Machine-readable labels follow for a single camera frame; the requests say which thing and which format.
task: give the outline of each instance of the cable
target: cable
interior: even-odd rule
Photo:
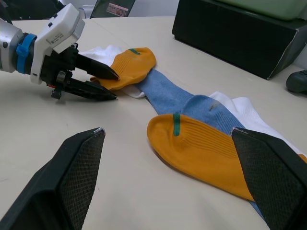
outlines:
[[[6,20],[8,23],[10,23],[10,24],[13,25],[13,23],[12,23],[12,21],[11,21],[11,17],[10,17],[10,15],[9,15],[8,11],[6,10],[6,8],[4,7],[2,1],[0,1],[0,12],[3,13],[3,15],[4,15],[4,20]]]

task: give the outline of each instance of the white table surface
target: white table surface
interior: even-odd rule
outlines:
[[[191,93],[249,97],[265,122],[307,152],[307,98],[285,90],[287,77],[299,68],[290,66],[266,81],[176,41],[173,21],[86,20],[79,50],[149,47],[156,68],[176,85]],[[34,34],[45,23],[14,22]],[[81,70],[74,77],[89,79]],[[247,201],[181,175],[156,157],[146,128],[157,114],[146,99],[121,94],[116,101],[91,102],[66,94],[58,102],[50,92],[27,75],[0,72],[0,217],[64,139],[103,127],[106,139],[84,230],[268,230]]]

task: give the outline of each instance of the white sock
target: white sock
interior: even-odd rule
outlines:
[[[122,50],[120,47],[110,45],[106,49],[101,47],[96,47],[88,51],[80,52],[81,55],[91,58],[93,60],[99,61],[108,65],[109,67],[113,64],[116,55],[121,54]],[[145,94],[141,92],[134,85],[128,85],[121,89],[125,94],[133,98],[144,97]]]
[[[241,124],[246,129],[265,133],[273,137],[282,139],[284,142],[287,143],[290,148],[292,148],[294,152],[296,152],[297,154],[304,154],[302,151],[292,145],[288,140],[286,140],[280,133],[268,126],[261,119],[249,98],[238,97],[231,100],[228,96],[221,92],[214,92],[210,95],[210,97],[223,104],[239,120],[239,122],[241,122]]]

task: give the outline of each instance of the blue sock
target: blue sock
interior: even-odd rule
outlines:
[[[152,69],[147,77],[135,86],[146,94],[159,115],[180,113],[186,101],[193,96],[155,69]]]
[[[184,114],[228,135],[231,134],[233,127],[244,128],[238,119],[218,101],[204,95],[194,96],[173,84],[155,69],[152,69],[147,77],[135,86],[146,94],[159,115]],[[250,203],[263,218],[256,203],[251,201]]]

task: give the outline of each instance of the blue ring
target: blue ring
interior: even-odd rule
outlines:
[[[36,38],[36,35],[34,34],[28,34],[25,38],[22,44],[18,44],[16,48],[16,54],[18,55],[17,58],[17,71],[20,73],[25,74],[24,72],[24,66],[25,61],[29,55],[29,47],[31,45],[31,42]]]

